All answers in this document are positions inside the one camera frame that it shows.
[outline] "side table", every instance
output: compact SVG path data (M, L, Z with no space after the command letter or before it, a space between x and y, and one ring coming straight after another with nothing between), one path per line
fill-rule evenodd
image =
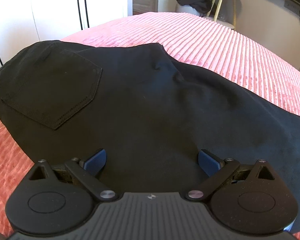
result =
M212 0L212 7L214 5L216 0ZM218 15L219 15L219 12L220 12L220 8L221 8L221 4L222 4L222 1L223 0L219 0L218 2L218 6L217 6L217 10L216 10L216 13L214 15L214 19L213 21L217 21L218 19ZM236 9L236 0L233 0L233 26L234 26L234 29L236 27L236 23L237 23L237 9Z

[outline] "pocket stitching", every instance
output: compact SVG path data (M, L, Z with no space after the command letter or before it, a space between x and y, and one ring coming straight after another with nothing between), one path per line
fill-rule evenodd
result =
M49 122L49 120L47 120L46 118L40 118L41 120L40 121L37 121L35 118L33 118L32 116L29 116L29 115L26 115L28 118L34 120L35 122L39 122L45 126L48 126L52 129L57 129L63 122L65 122L67 119L69 119L70 117L72 117L73 115L75 115L80 109L82 109L83 107L85 107L88 103L90 103L90 101L94 98L96 92L97 92L97 88L98 88L98 84L99 84L99 81L100 81L100 78L101 78L101 73L102 73L102 68L96 64L94 64L93 62L91 62L90 60L87 60L85 59L84 57L82 57L81 55L77 54L77 53L73 53L75 54L77 57L81 57L83 58L84 60L88 61L89 64L92 64L94 67L97 67L96 70L96 73L95 73L95 81L92 83L91 85L91 88L90 88L90 91L88 93L87 96L84 97L83 100L81 100L79 103L77 103L76 105L74 105L73 107L71 107L70 110L68 110L66 113L64 113L61 117L59 117L58 119L55 119L53 122ZM27 79L19 85L18 89L15 91L15 93L13 94L10 94L10 95L7 95L6 94L6 97L5 98L1 98L1 100L3 102L5 102L8 106L12 107L14 110L16 110L17 112L23 114L22 112L20 112L19 110L15 109L13 106L11 106L10 104L12 102L9 102L18 92L20 92L20 90L28 83L30 82L32 78L32 75L29 75L27 77ZM22 107L22 105L20 105L18 102L13 102L13 104L16 106L16 107Z

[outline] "bed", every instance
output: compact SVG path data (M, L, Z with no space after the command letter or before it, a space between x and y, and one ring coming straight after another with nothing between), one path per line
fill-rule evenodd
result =
M210 69L300 116L300 72L251 39L187 13L146 13L72 34L63 41L95 47L158 42L175 59ZM13 231L5 203L33 162L0 121L0 233Z

